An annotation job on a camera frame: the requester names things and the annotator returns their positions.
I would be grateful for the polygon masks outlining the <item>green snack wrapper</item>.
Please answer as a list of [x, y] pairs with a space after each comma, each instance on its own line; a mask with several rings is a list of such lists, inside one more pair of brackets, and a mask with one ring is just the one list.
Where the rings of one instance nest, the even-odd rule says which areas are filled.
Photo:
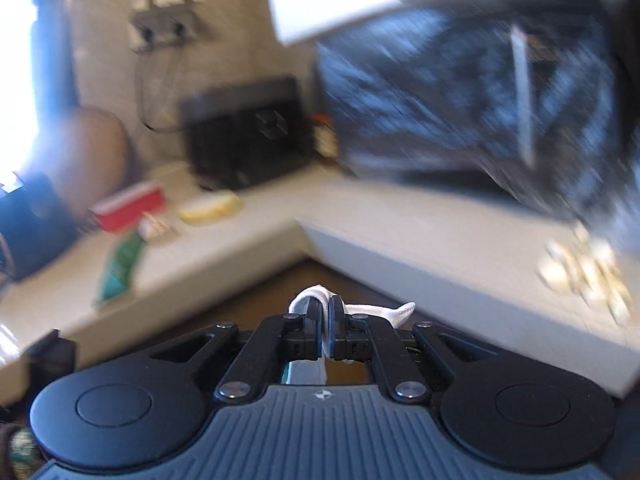
[[145, 245], [146, 241], [138, 230], [130, 231], [119, 240], [103, 269], [94, 302], [97, 309], [128, 292]]

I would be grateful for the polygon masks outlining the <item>red white plastic container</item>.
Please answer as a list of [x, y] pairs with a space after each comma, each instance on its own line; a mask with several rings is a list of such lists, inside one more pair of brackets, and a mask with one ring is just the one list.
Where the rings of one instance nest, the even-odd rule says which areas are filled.
[[165, 194], [158, 181], [143, 181], [94, 204], [89, 212], [104, 232], [117, 233], [133, 226], [146, 212], [163, 208]]

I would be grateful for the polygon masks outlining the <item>yellow white sponge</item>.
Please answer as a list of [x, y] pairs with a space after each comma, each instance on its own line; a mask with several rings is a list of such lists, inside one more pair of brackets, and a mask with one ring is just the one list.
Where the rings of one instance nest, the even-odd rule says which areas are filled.
[[190, 226], [228, 218], [240, 211], [242, 200], [230, 190], [207, 192], [191, 198], [177, 209], [178, 218]]

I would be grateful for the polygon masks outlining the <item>small sauce bottle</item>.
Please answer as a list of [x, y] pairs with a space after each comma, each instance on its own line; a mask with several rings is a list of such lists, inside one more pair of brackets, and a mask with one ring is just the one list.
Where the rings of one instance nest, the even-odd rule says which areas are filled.
[[313, 114], [311, 122], [316, 153], [325, 164], [336, 164], [338, 142], [332, 119], [326, 114]]

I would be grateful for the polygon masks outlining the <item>black countertop appliance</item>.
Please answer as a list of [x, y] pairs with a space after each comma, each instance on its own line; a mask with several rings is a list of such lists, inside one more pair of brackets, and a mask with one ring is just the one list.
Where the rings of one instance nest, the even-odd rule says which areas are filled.
[[251, 188], [314, 158], [293, 76], [210, 88], [182, 100], [178, 111], [186, 158], [204, 190]]

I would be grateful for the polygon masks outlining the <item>garlic cloves pile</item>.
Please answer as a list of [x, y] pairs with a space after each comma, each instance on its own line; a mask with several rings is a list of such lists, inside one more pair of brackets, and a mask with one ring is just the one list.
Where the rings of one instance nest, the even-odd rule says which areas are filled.
[[538, 263], [537, 274], [548, 289], [570, 292], [592, 310], [608, 310], [617, 325], [631, 322], [634, 300], [612, 245], [592, 237], [576, 223], [566, 243], [552, 240]]

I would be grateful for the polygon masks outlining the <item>round wooden cutting board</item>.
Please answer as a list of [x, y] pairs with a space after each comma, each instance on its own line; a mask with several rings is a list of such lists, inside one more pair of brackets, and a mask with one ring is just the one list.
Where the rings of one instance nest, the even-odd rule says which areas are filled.
[[76, 107], [48, 131], [41, 163], [72, 218], [81, 220], [125, 181], [129, 153], [119, 118], [100, 108]]

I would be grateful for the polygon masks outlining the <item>dark blue rice cooker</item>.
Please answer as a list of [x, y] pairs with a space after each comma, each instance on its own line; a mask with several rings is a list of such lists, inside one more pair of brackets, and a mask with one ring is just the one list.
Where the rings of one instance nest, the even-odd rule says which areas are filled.
[[76, 222], [45, 174], [1, 195], [1, 272], [18, 282], [40, 271], [78, 237]]

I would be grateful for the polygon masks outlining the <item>window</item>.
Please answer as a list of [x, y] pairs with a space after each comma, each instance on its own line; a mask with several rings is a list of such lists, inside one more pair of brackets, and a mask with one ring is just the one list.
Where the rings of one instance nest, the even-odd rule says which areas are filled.
[[19, 174], [32, 161], [44, 124], [38, 74], [38, 0], [1, 0], [1, 171]]

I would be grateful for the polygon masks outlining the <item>white wall power outlet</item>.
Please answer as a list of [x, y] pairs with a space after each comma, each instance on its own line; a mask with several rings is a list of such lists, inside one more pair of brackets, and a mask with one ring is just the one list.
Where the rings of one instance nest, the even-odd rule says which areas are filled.
[[198, 39], [195, 7], [205, 0], [131, 0], [127, 24], [130, 50], [137, 54], [177, 47]]

